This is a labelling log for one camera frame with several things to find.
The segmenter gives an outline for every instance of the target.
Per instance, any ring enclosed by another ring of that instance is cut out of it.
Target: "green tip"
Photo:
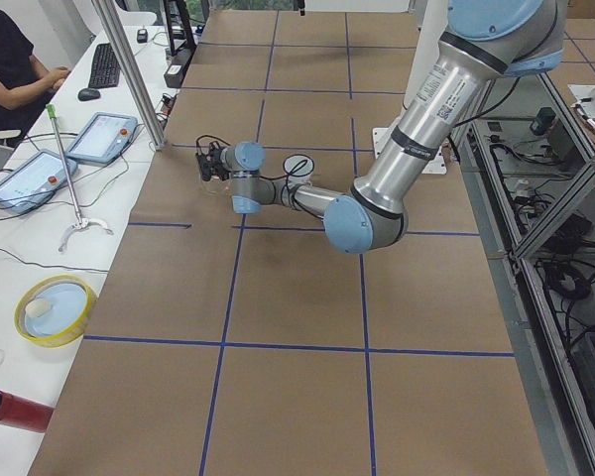
[[[49,113],[49,117],[51,119],[56,118],[56,109],[53,107],[52,104],[47,104],[47,112]]]

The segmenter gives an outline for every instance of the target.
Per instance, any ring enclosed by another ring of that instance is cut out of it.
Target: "blue joint cap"
[[[373,243],[373,225],[368,213],[354,198],[341,195],[324,211],[328,241],[343,253],[364,253]]]
[[[551,53],[550,55],[546,55],[544,57],[513,62],[505,71],[505,76],[517,77],[551,71],[562,61],[562,53],[563,51],[560,50],[559,52]]]
[[[265,163],[265,150],[257,142],[241,142],[236,146],[236,161],[245,171],[257,171]]]
[[[449,0],[447,19],[451,30],[470,42],[502,38],[524,25],[543,0]]]
[[[258,213],[262,208],[256,200],[240,195],[233,195],[231,197],[231,203],[234,206],[234,211],[243,215]]]

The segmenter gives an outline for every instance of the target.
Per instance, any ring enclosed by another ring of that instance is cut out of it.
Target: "yellow tape roll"
[[[62,285],[62,284],[71,284],[77,285],[81,287],[86,295],[86,303],[83,307],[83,310],[79,314],[79,316],[65,328],[62,332],[58,332],[57,334],[44,336],[44,337],[36,337],[32,335],[25,325],[25,317],[26,311],[25,308],[29,302],[38,298],[38,296],[52,288],[53,286]],[[15,325],[18,333],[22,335],[25,339],[30,340],[31,342],[41,345],[42,347],[60,347],[61,345],[65,345],[68,342],[72,342],[81,334],[83,334],[84,329],[86,328],[86,324],[88,323],[88,317],[90,315],[90,311],[94,306],[95,302],[97,301],[97,295],[95,292],[82,280],[79,278],[75,278],[73,276],[68,275],[61,275],[55,276],[53,278],[48,278],[40,283],[37,283],[33,286],[30,290],[28,290],[20,302],[16,307],[15,311]]]

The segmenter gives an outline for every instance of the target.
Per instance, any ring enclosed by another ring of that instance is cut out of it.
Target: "robotic arm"
[[[562,56],[567,0],[450,0],[439,58],[379,159],[346,193],[296,179],[312,171],[303,158],[281,178],[263,178],[263,148],[212,143],[196,155],[203,180],[232,180],[237,213],[279,204],[323,216],[326,236],[345,253],[390,246],[408,227],[404,196],[431,161],[461,112],[490,79],[537,74]]]

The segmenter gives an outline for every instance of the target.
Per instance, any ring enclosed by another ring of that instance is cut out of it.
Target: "black shirt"
[[[36,82],[29,56],[33,44],[9,16],[0,10],[0,82],[7,89]],[[26,133],[44,110],[51,96],[43,94],[35,101],[13,111],[0,105],[0,130],[20,129]]]

